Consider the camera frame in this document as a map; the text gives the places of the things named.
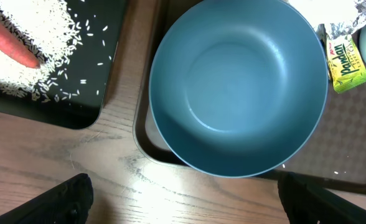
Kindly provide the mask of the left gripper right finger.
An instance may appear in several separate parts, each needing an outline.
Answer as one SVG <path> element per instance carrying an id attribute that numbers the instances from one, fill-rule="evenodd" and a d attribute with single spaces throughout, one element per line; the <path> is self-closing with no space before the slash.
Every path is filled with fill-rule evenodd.
<path id="1" fill-rule="evenodd" d="M 366 223 L 366 210 L 292 172 L 279 178 L 278 195 L 290 224 Z"/>

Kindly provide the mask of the black rectangular tray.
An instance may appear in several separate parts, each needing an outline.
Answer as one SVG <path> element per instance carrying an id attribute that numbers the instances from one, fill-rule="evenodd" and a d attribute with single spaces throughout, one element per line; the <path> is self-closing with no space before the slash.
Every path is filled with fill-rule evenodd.
<path id="1" fill-rule="evenodd" d="M 70 129 L 91 126 L 103 107 L 127 5 L 127 0 L 68 0 L 82 43 L 46 80 L 50 88 L 41 96 L 0 91 L 0 112 Z"/>

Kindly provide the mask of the dark blue plate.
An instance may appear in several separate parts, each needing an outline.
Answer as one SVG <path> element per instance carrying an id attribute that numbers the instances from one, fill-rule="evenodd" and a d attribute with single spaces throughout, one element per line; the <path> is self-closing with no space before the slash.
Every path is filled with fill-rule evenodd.
<path id="1" fill-rule="evenodd" d="M 272 170 L 302 148 L 327 101 L 324 50 L 283 1 L 202 1 L 151 66 L 155 124 L 187 165 L 219 177 Z"/>

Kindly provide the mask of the brown serving tray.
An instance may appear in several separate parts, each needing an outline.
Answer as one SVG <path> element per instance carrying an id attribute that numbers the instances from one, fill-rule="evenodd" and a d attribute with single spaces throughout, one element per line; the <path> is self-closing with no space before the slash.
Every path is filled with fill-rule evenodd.
<path id="1" fill-rule="evenodd" d="M 134 118 L 134 139 L 153 162 L 187 168 L 162 139 L 149 106 L 149 74 L 153 57 L 170 26 L 196 1 L 157 1 L 149 50 Z M 295 172 L 324 188 L 366 195 L 366 83 L 338 94 L 329 88 L 323 117 L 306 145 L 283 165 L 261 174 L 276 180 Z"/>

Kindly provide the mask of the silver green snack wrapper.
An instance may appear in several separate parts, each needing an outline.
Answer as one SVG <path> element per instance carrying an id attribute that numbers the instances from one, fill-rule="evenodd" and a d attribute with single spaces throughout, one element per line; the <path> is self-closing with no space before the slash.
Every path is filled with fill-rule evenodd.
<path id="1" fill-rule="evenodd" d="M 343 93 L 366 82 L 366 63 L 360 53 L 359 36 L 366 25 L 366 0 L 355 1 L 358 16 L 349 22 L 323 24 L 326 54 L 333 88 Z"/>

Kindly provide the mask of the pile of white rice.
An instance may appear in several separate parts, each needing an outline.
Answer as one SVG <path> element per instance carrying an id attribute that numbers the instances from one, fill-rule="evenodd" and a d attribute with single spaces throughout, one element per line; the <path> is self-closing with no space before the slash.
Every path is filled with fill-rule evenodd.
<path id="1" fill-rule="evenodd" d="M 27 68 L 0 51 L 0 91 L 14 97 L 49 91 L 46 80 L 82 43 L 67 1 L 0 1 L 0 23 L 40 62 Z"/>

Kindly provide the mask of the orange carrot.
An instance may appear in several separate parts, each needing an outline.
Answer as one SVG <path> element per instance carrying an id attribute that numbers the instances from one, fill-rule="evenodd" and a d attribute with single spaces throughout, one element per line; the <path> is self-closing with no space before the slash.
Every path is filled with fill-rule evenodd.
<path id="1" fill-rule="evenodd" d="M 0 51 L 21 65 L 39 68 L 40 62 L 23 43 L 0 23 Z"/>

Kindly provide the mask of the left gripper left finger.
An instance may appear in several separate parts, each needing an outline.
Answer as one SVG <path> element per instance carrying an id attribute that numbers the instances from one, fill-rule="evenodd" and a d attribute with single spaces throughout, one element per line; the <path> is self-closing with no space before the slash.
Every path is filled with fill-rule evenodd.
<path id="1" fill-rule="evenodd" d="M 78 174 L 0 216 L 0 224 L 85 224 L 93 205 L 88 174 Z"/>

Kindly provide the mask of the crumpled white tissue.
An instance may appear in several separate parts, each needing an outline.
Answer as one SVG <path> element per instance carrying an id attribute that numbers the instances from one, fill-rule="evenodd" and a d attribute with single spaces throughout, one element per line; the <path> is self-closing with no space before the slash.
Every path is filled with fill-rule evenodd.
<path id="1" fill-rule="evenodd" d="M 320 24 L 349 22 L 358 16 L 353 0 L 287 0 L 309 23 Z"/>

